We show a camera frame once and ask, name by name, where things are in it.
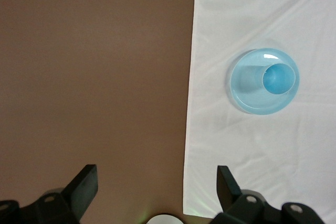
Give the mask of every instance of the blue saucer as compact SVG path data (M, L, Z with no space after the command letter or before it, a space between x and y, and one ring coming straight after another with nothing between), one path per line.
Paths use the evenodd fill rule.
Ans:
M292 68L296 79L291 89L282 94L273 94L265 88L246 89L242 87L242 73L247 68L266 67L283 63ZM287 106L296 95L300 76L295 62L286 53L272 48L256 49L242 56L236 63L230 78L230 91L237 105L251 114L267 115L275 113Z

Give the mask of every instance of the white cloth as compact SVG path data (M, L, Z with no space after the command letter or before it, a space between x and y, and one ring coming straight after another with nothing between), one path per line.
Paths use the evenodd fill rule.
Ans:
M274 47L300 71L294 100L270 115L232 105L235 56ZM274 207L312 207L336 223L336 0L195 0L184 166L184 213L213 218L218 165Z

